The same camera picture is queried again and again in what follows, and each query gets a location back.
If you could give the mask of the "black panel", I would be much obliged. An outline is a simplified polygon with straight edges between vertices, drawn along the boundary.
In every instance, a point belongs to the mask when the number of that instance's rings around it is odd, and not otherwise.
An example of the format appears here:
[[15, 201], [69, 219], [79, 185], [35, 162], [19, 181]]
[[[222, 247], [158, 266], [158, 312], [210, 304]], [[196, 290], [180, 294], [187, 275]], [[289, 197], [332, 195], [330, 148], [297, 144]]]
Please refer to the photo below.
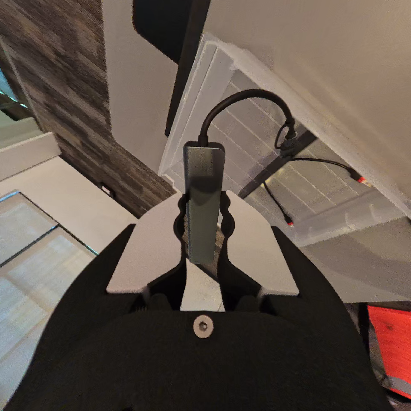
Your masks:
[[135, 31], [177, 64], [165, 135], [169, 137], [207, 19], [210, 0], [134, 0]]

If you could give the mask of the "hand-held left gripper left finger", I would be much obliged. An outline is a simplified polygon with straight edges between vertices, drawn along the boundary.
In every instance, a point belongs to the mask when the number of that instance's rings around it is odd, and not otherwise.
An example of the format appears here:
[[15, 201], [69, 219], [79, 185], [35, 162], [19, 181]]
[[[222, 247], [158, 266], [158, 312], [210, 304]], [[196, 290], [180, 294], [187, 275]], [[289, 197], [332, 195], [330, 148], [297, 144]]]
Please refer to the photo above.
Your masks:
[[145, 213], [134, 226], [106, 291], [141, 294], [144, 300], [163, 294], [181, 301], [187, 281], [183, 241], [184, 194], [174, 194]]

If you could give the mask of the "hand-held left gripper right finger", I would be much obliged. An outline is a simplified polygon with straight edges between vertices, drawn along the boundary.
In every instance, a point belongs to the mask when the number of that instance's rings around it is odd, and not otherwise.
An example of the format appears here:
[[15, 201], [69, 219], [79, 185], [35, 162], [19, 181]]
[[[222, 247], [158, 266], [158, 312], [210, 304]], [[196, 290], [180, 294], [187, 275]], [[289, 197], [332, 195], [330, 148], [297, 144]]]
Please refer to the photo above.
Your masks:
[[218, 281], [223, 301], [245, 295], [297, 296], [299, 290], [270, 223], [232, 191], [221, 192], [221, 230]]

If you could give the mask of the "red cloth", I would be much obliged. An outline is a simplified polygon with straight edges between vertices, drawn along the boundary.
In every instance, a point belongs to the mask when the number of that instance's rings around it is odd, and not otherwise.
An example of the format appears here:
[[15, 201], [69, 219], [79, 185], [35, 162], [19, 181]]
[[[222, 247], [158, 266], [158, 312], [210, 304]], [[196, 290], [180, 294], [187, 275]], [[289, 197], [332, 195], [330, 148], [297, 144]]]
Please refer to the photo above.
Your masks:
[[369, 305], [369, 347], [379, 383], [407, 400], [411, 398], [410, 310]]

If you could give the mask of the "clear plastic bin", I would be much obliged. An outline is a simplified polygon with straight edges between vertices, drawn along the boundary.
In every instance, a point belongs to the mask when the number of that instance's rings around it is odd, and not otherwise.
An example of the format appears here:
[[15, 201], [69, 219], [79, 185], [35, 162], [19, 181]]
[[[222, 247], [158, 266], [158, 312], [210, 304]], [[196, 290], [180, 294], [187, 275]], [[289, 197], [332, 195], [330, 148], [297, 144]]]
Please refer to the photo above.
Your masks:
[[403, 217], [407, 197], [363, 150], [314, 110], [295, 90], [245, 49], [204, 34], [171, 126], [159, 175], [184, 191], [183, 145], [197, 140], [208, 112], [235, 92], [269, 90], [296, 120], [296, 157], [326, 159], [355, 168], [372, 185], [352, 179], [330, 163], [280, 158], [275, 136], [285, 118], [270, 101], [248, 99], [225, 109], [212, 122], [211, 142], [225, 148], [223, 190], [231, 190], [305, 246]]

